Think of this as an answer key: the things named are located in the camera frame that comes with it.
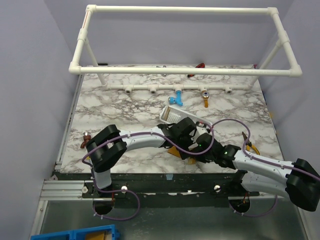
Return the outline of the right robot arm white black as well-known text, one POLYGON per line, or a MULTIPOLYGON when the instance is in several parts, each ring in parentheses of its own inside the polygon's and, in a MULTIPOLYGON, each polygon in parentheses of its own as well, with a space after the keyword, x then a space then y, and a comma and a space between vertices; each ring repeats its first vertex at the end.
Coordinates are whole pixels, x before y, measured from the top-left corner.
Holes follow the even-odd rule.
POLYGON ((180 146, 202 163, 215 163, 237 170, 241 177, 230 183, 230 191, 264 192, 289 199, 297 207, 314 212, 320 201, 320 175, 301 158, 294 162, 258 156, 235 145, 222 145, 208 132, 183 134, 180 146))

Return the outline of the tan leather card holder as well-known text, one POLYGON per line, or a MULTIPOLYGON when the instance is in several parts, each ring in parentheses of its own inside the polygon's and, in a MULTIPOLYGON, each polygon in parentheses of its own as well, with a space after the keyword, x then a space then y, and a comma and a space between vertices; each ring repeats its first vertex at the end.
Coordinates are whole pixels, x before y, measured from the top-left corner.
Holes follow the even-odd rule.
MULTIPOLYGON (((169 148, 167 150, 167 152, 177 158, 180 158, 180 159, 182 158, 180 152, 177 150, 177 148, 175 146, 169 148)), ((196 164, 196 160, 192 157, 188 157, 186 160, 187 160, 188 165, 195 165, 196 164)))

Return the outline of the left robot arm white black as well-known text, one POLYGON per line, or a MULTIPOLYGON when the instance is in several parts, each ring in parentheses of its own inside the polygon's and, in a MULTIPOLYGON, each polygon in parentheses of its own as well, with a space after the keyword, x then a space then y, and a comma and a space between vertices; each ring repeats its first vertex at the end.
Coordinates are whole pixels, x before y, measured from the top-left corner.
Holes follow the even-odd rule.
POLYGON ((178 123, 158 124, 141 134, 119 130, 114 124, 108 125, 85 145, 95 180, 93 191, 101 198, 110 194, 111 168, 125 152, 143 148, 171 148, 173 144, 188 150, 196 130, 196 123, 189 117, 178 123))

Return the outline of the white plastic basket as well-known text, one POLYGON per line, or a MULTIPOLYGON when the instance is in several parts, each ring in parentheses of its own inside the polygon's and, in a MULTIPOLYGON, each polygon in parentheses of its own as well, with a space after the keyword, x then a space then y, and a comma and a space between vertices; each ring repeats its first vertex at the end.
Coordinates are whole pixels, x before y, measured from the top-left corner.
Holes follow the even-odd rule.
POLYGON ((164 124, 178 124, 181 121, 187 123, 187 120, 184 120, 185 118, 189 118, 188 122, 193 122, 195 127, 205 127, 209 129, 209 127, 213 125, 209 120, 171 105, 165 106, 159 115, 159 120, 164 124))

